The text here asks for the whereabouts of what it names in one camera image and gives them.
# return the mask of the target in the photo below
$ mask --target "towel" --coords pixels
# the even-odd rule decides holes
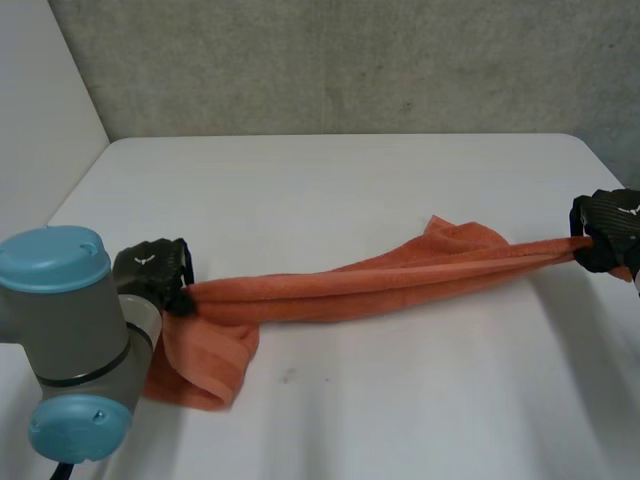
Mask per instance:
[[[573,260],[589,237],[510,245],[478,223],[433,217],[424,233],[378,257],[332,271],[276,274],[187,287],[197,314],[165,314],[144,395],[177,405],[230,406],[265,322],[333,323],[391,312],[503,284]],[[613,275],[626,281],[626,269]]]

